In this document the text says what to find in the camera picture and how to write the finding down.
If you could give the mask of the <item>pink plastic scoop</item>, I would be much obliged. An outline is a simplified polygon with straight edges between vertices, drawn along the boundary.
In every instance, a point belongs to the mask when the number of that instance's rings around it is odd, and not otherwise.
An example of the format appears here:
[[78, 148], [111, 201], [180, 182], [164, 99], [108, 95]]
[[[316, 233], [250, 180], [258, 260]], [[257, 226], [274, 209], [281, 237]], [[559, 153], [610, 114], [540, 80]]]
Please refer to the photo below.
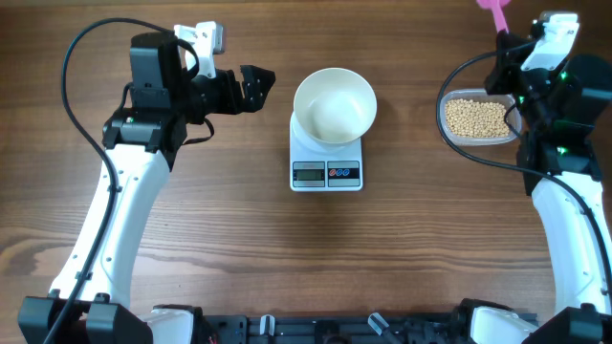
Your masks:
[[511, 0], [476, 0], [481, 9], [489, 10], [492, 13], [497, 32], [509, 32], [503, 8], [510, 2]]

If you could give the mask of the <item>white bowl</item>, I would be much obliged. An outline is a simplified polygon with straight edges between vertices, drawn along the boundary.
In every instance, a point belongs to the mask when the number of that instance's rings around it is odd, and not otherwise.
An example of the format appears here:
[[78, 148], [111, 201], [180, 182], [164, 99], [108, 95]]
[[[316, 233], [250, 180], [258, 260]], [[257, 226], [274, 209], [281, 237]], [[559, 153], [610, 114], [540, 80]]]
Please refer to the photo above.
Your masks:
[[378, 100], [369, 82], [356, 72], [326, 68], [297, 87], [294, 118], [313, 140], [341, 145], [361, 138], [373, 125]]

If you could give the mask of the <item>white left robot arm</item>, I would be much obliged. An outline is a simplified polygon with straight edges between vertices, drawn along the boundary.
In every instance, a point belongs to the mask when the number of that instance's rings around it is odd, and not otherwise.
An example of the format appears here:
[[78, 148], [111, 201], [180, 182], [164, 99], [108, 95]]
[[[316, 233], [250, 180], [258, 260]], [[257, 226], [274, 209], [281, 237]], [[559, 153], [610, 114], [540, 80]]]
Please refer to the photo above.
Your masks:
[[132, 79], [95, 145], [102, 167], [71, 256], [44, 297], [25, 298], [18, 325], [30, 343], [213, 343], [198, 307], [130, 311], [136, 256], [151, 208], [177, 153], [191, 144], [190, 124], [212, 114], [259, 111], [272, 71], [244, 65], [218, 70], [223, 30], [213, 22], [173, 30], [149, 26], [130, 44]]

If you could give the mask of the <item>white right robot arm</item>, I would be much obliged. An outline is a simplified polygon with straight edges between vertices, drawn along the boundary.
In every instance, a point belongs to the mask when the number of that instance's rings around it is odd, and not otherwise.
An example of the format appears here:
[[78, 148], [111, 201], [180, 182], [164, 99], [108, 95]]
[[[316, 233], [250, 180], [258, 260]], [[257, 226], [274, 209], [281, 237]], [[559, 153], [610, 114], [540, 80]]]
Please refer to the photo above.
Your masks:
[[611, 238], [602, 211], [602, 173], [589, 139], [611, 101], [611, 65], [569, 56], [543, 33], [496, 37], [490, 95], [511, 95], [527, 130], [516, 154], [526, 193], [543, 223], [555, 278], [556, 313], [529, 343], [611, 340]]

